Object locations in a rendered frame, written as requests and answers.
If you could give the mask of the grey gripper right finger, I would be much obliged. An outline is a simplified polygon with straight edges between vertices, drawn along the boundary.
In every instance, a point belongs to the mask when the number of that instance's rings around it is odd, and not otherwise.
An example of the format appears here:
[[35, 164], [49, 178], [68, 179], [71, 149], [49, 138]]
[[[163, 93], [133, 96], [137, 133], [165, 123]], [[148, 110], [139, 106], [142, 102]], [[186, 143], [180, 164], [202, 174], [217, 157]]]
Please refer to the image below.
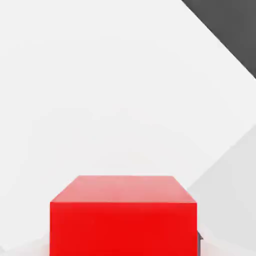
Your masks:
[[205, 241], [200, 232], [197, 231], [197, 256], [214, 256], [214, 253], [213, 244]]

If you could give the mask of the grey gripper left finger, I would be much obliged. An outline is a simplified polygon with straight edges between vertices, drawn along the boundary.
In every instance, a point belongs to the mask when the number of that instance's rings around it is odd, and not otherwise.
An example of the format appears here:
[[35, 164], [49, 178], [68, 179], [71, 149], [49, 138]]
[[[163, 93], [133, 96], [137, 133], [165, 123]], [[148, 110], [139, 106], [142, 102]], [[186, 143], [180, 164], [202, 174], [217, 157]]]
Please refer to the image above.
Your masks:
[[50, 256], [50, 247], [48, 240], [42, 240], [40, 242], [38, 256]]

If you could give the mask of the small red cube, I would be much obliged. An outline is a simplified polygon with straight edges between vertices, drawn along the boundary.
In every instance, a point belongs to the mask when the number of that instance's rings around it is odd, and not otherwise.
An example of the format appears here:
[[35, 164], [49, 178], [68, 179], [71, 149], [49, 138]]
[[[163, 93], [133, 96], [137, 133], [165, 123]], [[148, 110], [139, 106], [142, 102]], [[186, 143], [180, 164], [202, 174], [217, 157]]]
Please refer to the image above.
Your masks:
[[172, 176], [80, 175], [50, 202], [49, 256], [198, 256], [197, 203]]

